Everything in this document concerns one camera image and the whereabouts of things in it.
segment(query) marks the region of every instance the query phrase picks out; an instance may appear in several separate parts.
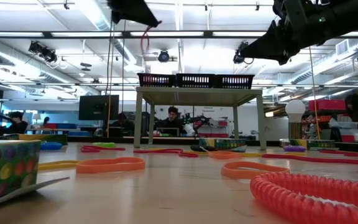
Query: computer monitor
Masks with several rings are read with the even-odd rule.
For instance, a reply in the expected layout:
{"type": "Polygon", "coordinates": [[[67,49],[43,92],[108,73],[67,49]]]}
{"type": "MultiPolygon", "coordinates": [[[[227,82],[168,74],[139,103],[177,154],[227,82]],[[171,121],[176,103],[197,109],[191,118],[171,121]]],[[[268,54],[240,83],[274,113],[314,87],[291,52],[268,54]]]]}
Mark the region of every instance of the computer monitor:
{"type": "MultiPolygon", "coordinates": [[[[110,119],[118,119],[119,95],[111,95],[110,119]]],[[[79,120],[107,121],[109,114],[109,95],[81,96],[79,120]]]]}

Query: ceiling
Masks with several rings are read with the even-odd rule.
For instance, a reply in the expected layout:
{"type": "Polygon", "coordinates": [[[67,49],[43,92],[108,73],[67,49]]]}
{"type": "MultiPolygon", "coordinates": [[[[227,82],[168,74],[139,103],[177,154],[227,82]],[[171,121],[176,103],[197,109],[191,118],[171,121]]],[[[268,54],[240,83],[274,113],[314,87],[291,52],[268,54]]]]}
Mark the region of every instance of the ceiling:
{"type": "MultiPolygon", "coordinates": [[[[103,31],[103,28],[97,29],[95,20],[100,17],[104,17],[107,21],[110,20],[110,10],[105,0],[69,0],[67,2],[69,10],[64,8],[62,0],[0,0],[0,32],[103,31]]],[[[146,2],[156,18],[162,21],[153,30],[266,31],[271,21],[277,19],[272,12],[273,1],[271,0],[259,1],[258,11],[254,0],[146,0],[146,2]]],[[[145,25],[132,21],[120,21],[115,25],[116,32],[124,30],[143,32],[146,28],[145,25]]],[[[136,80],[138,69],[131,69],[128,62],[123,61],[120,51],[114,49],[112,57],[108,59],[108,39],[37,39],[43,46],[56,50],[57,55],[64,60],[60,64],[61,66],[57,66],[53,70],[47,67],[42,58],[33,56],[28,51],[32,40],[34,39],[3,38],[0,39],[0,49],[3,49],[4,54],[22,61],[27,62],[29,59],[30,61],[22,66],[31,65],[41,71],[45,70],[45,73],[54,79],[57,78],[54,80],[57,83],[64,82],[62,80],[67,80],[70,83],[75,81],[89,83],[94,79],[106,83],[108,61],[113,67],[113,83],[138,82],[136,80]],[[80,65],[81,62],[92,64],[91,71],[81,71],[83,68],[80,65]]],[[[234,51],[244,40],[251,43],[255,39],[150,39],[149,49],[145,54],[142,53],[140,39],[121,39],[120,42],[127,49],[127,53],[135,60],[138,59],[138,62],[139,58],[146,56],[148,60],[145,63],[136,65],[141,68],[148,65],[153,73],[173,74],[182,69],[182,72],[185,73],[253,74],[256,75],[254,84],[290,84],[289,80],[296,78],[297,73],[310,68],[310,58],[317,62],[327,57],[335,51],[336,44],[343,41],[343,39],[332,39],[321,46],[312,46],[310,50],[303,49],[282,66],[279,66],[276,61],[263,59],[255,59],[251,65],[245,63],[235,65],[232,62],[234,51]],[[155,56],[161,50],[168,50],[175,61],[168,63],[156,61],[155,56]]],[[[353,66],[352,58],[347,58],[336,62],[335,65],[328,66],[328,68],[315,75],[317,84],[325,84],[344,74],[358,70],[358,62],[353,66]]],[[[349,83],[357,85],[356,81],[358,81],[358,75],[332,84],[346,82],[347,85],[349,83]]],[[[302,83],[311,83],[311,78],[306,78],[299,84],[302,83]]],[[[105,86],[90,88],[101,91],[105,89],[105,86]]],[[[275,91],[272,91],[271,88],[264,90],[266,91],[265,96],[293,96],[296,95],[293,94],[294,92],[299,91],[299,88],[296,90],[292,88],[292,91],[287,91],[285,88],[274,89],[275,91]]],[[[89,92],[89,90],[84,89],[79,95],[89,92]]]]}

